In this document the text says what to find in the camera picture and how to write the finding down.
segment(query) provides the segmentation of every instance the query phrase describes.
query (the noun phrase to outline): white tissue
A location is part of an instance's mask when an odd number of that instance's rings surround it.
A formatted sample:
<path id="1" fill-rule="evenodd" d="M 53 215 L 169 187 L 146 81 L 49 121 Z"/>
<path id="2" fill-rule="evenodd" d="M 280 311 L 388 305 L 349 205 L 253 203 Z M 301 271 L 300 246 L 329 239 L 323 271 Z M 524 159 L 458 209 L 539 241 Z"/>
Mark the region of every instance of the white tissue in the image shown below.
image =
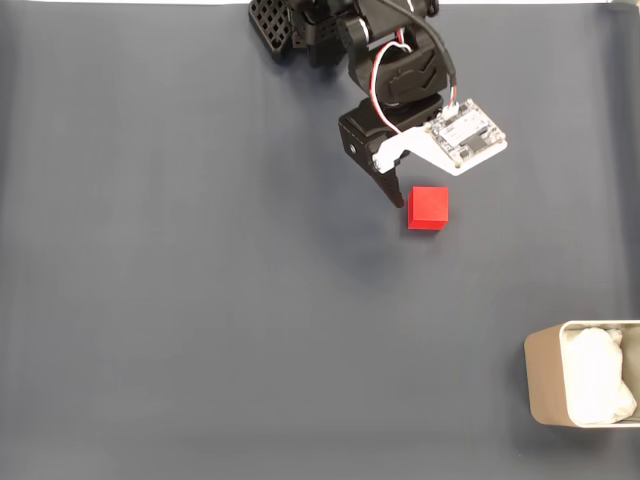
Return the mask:
<path id="1" fill-rule="evenodd" d="M 622 381 L 622 332 L 565 330 L 563 359 L 569 413 L 576 423 L 610 424 L 638 406 Z"/>

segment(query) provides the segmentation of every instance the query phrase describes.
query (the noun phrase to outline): table surface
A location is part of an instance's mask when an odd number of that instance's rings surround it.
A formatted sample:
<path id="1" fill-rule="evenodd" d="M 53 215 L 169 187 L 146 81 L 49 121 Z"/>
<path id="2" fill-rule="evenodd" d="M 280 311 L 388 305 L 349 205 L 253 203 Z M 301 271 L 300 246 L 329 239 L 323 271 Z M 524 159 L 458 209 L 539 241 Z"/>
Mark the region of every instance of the table surface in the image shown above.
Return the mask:
<path id="1" fill-rule="evenodd" d="M 640 475 L 638 432 L 534 422 L 522 347 L 640 317 L 637 12 L 442 8 L 509 148 L 404 161 L 428 235 L 341 151 L 344 65 L 245 6 L 0 7 L 2 480 Z"/>

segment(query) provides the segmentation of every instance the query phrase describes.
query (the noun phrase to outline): robotic arm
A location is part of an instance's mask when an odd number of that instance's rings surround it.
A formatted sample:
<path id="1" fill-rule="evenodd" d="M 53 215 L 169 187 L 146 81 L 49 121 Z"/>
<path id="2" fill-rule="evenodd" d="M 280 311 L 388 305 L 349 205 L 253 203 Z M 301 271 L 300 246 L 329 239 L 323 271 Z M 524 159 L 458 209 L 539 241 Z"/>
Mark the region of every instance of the robotic arm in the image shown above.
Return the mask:
<path id="1" fill-rule="evenodd" d="M 398 208 L 404 199 L 395 166 L 409 152 L 400 148 L 400 158 L 381 167 L 376 161 L 380 146 L 436 118 L 443 108 L 438 92 L 449 84 L 449 106 L 455 102 L 453 62 L 438 33 L 424 21 L 438 10 L 438 0 L 249 4 L 251 23 L 274 60 L 282 61 L 294 49 L 306 49 L 314 67 L 336 65 L 348 56 L 349 76 L 369 98 L 338 120 L 344 151 Z"/>

